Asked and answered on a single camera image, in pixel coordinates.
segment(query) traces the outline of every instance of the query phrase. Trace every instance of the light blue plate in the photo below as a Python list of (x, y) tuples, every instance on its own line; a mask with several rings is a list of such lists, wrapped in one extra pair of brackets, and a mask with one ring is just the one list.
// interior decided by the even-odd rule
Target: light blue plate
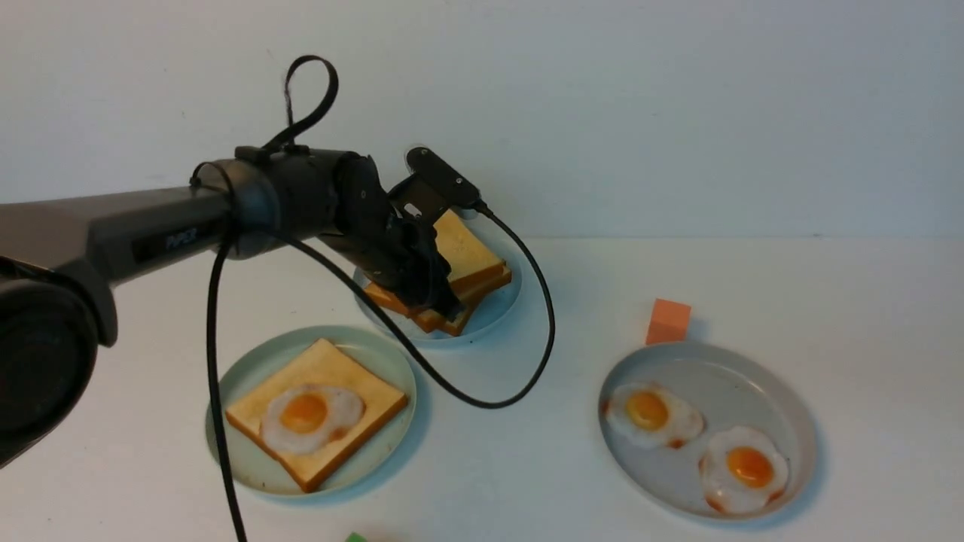
[[(681, 449), (642, 450), (616, 433), (603, 414), (613, 391), (630, 382), (658, 382), (697, 408), (706, 429)], [(609, 451), (643, 494), (667, 509), (709, 522), (746, 522), (788, 508), (807, 488), (817, 466), (817, 433), (799, 396), (751, 360), (700, 342), (667, 342), (636, 350), (613, 367), (600, 391), (599, 423)], [(734, 425), (768, 435), (790, 463), (790, 481), (762, 510), (723, 515), (703, 498), (697, 463), (707, 440)]]
[[(307, 500), (346, 490), (363, 481), (395, 452), (412, 423), (416, 384), (408, 358), (387, 339), (347, 326), (310, 327), (262, 343), (245, 354), (222, 377), (222, 404), (227, 407), (244, 396), (318, 339), (330, 340), (372, 374), (403, 392), (409, 398), (409, 403), (311, 494), (303, 493), (280, 463), (225, 420), (234, 480), (259, 494), (283, 500)], [(206, 409), (204, 428), (208, 449), (217, 463), (218, 452), (214, 441), (210, 404)]]

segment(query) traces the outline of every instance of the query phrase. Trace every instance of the orange cube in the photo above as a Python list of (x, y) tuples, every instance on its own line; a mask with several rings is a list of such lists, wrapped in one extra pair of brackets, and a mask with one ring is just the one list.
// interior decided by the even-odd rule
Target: orange cube
[(683, 303), (657, 298), (653, 304), (653, 315), (650, 316), (646, 344), (686, 340), (691, 311), (692, 308)]

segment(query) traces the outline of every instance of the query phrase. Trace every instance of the slice of bread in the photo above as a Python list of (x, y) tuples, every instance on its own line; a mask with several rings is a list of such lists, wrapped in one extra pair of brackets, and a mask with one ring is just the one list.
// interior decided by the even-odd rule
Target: slice of bread
[[(435, 230), (439, 254), (452, 267), (448, 283), (460, 299), (468, 290), (501, 276), (505, 262), (466, 228), (455, 212), (445, 211), (436, 221)], [(365, 287), (365, 292), (379, 307), (412, 316), (412, 311), (388, 290), (371, 284)]]
[(485, 300), (486, 296), (511, 282), (512, 270), (509, 269), (507, 265), (503, 266), (502, 274), (497, 278), (478, 285), (459, 297), (466, 306), (466, 309), (455, 318), (455, 321), (449, 322), (444, 316), (435, 311), (419, 312), (418, 314), (410, 315), (409, 318), (425, 333), (432, 333), (438, 329), (448, 333), (452, 337), (458, 337), (466, 329), (466, 324), (469, 323), (472, 313), (475, 312), (475, 309)]
[[(285, 391), (304, 384), (345, 388), (364, 402), (364, 414), (340, 439), (315, 452), (296, 455), (270, 449), (260, 437), (268, 404)], [(331, 476), (365, 442), (405, 408), (408, 397), (368, 372), (326, 339), (319, 339), (288, 365), (228, 406), (228, 422), (277, 460), (302, 491), (310, 493)]]
[(439, 233), (435, 243), (439, 253), (452, 266), (448, 283), (458, 295), (463, 287), (472, 287), (502, 274), (502, 258), (496, 256), (489, 247), (475, 236), (459, 215), (447, 210), (435, 223)]

